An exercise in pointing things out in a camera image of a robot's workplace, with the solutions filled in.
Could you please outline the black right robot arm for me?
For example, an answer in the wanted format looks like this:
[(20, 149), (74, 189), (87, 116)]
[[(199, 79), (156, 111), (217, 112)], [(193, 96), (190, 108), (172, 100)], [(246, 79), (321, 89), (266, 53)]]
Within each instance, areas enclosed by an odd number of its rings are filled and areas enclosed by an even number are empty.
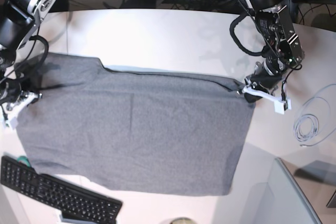
[[(39, 35), (39, 28), (56, 0), (4, 0), (1, 6), (1, 104), (19, 105), (30, 95), (37, 100), (40, 95), (22, 89), (22, 83), (42, 66), (47, 58), (49, 43)], [(13, 67), (18, 72), (23, 63), (16, 63), (16, 53), (27, 42), (40, 41), (44, 52), (31, 72), (11, 79), (6, 70)]]

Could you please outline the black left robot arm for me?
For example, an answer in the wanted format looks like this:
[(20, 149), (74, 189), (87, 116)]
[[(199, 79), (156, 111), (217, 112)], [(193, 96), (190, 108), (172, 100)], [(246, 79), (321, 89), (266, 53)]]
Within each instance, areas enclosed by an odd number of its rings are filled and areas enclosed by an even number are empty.
[[(238, 92), (247, 102), (254, 103), (265, 95), (272, 95), (276, 87), (281, 87), (280, 101), (288, 104), (285, 85), (289, 75), (302, 68), (305, 53), (299, 36), (293, 27), (290, 11), (284, 0), (237, 0), (243, 12), (235, 18), (229, 27), (229, 33), (245, 54), (263, 57), (263, 62), (254, 73), (245, 78), (245, 86)], [(236, 26), (246, 17), (251, 18), (265, 45), (261, 51), (247, 49), (235, 34)]]

